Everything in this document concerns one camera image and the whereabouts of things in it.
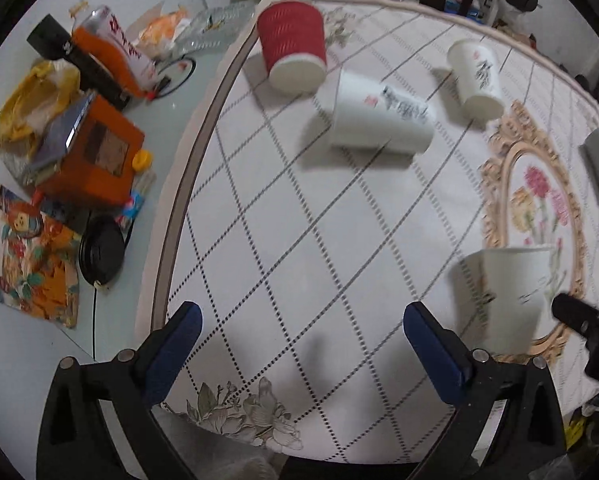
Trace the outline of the white calligraphy cup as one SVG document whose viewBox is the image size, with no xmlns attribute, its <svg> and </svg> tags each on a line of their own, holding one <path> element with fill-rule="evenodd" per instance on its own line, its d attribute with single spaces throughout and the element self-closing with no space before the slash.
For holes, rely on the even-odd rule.
<svg viewBox="0 0 599 480">
<path fill-rule="evenodd" d="M 433 141 L 435 124 L 434 107 L 418 96 L 350 70 L 339 73 L 331 145 L 421 154 Z"/>
<path fill-rule="evenodd" d="M 483 248 L 469 256 L 485 309 L 485 348 L 520 356 L 544 341 L 557 323 L 549 313 L 549 245 Z"/>
<path fill-rule="evenodd" d="M 462 109 L 480 122 L 499 119 L 505 111 L 497 58 L 482 42 L 456 41 L 447 60 L 457 78 Z"/>
</svg>

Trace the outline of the orange box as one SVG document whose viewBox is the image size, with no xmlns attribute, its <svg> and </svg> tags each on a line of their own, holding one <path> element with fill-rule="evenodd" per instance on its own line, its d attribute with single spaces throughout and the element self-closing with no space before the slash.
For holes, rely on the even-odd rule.
<svg viewBox="0 0 599 480">
<path fill-rule="evenodd" d="M 60 202 L 122 206 L 135 179 L 132 159 L 143 141 L 140 129 L 89 91 L 50 122 L 26 175 L 36 191 Z"/>
</svg>

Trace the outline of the yellow bottle cap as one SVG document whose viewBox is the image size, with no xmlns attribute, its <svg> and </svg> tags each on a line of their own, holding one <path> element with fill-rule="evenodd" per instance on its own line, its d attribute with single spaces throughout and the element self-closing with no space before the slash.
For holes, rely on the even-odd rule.
<svg viewBox="0 0 599 480">
<path fill-rule="evenodd" d="M 132 157 L 132 169 L 136 174 L 147 171 L 152 167 L 153 155 L 150 151 L 141 148 L 134 157 Z"/>
</svg>

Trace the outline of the clear glass tray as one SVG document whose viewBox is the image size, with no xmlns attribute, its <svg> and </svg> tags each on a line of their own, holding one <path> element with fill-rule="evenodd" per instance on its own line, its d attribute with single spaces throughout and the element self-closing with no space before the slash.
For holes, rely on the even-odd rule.
<svg viewBox="0 0 599 480">
<path fill-rule="evenodd" d="M 228 47 L 255 13 L 252 1 L 216 6 L 201 12 L 175 40 L 174 53 L 184 56 L 202 50 Z"/>
</svg>

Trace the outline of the yellow plastic bag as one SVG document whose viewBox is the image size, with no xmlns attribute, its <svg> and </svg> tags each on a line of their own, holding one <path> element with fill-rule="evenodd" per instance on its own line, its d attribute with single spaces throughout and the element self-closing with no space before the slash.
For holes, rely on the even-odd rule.
<svg viewBox="0 0 599 480">
<path fill-rule="evenodd" d="M 25 184 L 28 164 L 42 145 L 46 130 L 82 92 L 73 64 L 39 61 L 0 110 L 0 159 L 14 180 Z"/>
</svg>

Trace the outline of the orange white snack packet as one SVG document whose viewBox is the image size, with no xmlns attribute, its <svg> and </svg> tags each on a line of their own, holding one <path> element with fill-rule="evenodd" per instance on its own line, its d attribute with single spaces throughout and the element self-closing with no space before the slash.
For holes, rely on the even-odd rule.
<svg viewBox="0 0 599 480">
<path fill-rule="evenodd" d="M 70 9 L 72 39 L 77 47 L 96 58 L 123 90 L 145 98 L 158 84 L 152 60 L 126 37 L 112 10 L 80 0 Z"/>
</svg>

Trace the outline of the colourful illustrated booklet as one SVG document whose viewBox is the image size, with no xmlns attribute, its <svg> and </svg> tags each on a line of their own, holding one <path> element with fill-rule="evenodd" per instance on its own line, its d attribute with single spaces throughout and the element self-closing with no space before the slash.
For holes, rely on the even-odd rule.
<svg viewBox="0 0 599 480">
<path fill-rule="evenodd" d="M 77 324 L 80 236 L 0 184 L 0 303 Z"/>
</svg>

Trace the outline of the black bottle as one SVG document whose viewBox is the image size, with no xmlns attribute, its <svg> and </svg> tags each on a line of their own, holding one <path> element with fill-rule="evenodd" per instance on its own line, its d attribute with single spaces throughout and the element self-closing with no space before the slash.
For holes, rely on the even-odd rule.
<svg viewBox="0 0 599 480">
<path fill-rule="evenodd" d="M 110 72 L 92 55 L 80 49 L 70 33 L 50 14 L 35 26 L 26 40 L 46 60 L 63 60 L 77 67 L 83 91 L 97 91 L 117 110 L 124 110 L 129 103 L 129 94 L 117 84 Z"/>
</svg>

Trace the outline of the floral patterned tablecloth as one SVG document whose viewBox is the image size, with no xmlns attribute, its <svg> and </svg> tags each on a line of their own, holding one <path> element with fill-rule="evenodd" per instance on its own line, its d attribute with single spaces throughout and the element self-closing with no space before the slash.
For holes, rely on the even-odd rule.
<svg viewBox="0 0 599 480">
<path fill-rule="evenodd" d="M 551 292 L 599 298 L 599 200 L 581 147 L 599 105 L 523 44 L 413 3 L 316 0 L 331 30 L 312 96 L 272 89 L 254 24 L 220 63 L 162 189 L 140 332 L 185 301 L 202 334 L 164 405 L 212 434 L 313 460 L 416 462 L 448 422 L 403 334 L 424 302 L 470 347 L 486 247 L 554 247 Z M 505 111 L 472 119 L 447 60 L 497 58 Z M 330 144 L 339 73 L 434 107 L 414 155 Z"/>
</svg>

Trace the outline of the red ribbed paper cup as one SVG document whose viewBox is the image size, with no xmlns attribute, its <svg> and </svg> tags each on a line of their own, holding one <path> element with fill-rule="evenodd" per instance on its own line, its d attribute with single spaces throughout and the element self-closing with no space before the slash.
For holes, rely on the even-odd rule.
<svg viewBox="0 0 599 480">
<path fill-rule="evenodd" d="M 316 92 L 327 77 L 324 19 L 310 3 L 281 1 L 257 18 L 272 88 L 287 94 Z"/>
</svg>

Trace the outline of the black round lid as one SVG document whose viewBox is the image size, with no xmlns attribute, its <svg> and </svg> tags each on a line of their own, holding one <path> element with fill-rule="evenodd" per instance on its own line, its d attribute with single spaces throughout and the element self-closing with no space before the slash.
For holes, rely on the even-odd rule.
<svg viewBox="0 0 599 480">
<path fill-rule="evenodd" d="M 126 244 L 121 227 L 107 214 L 88 221 L 78 248 L 79 270 L 91 286 L 109 284 L 120 272 Z"/>
</svg>

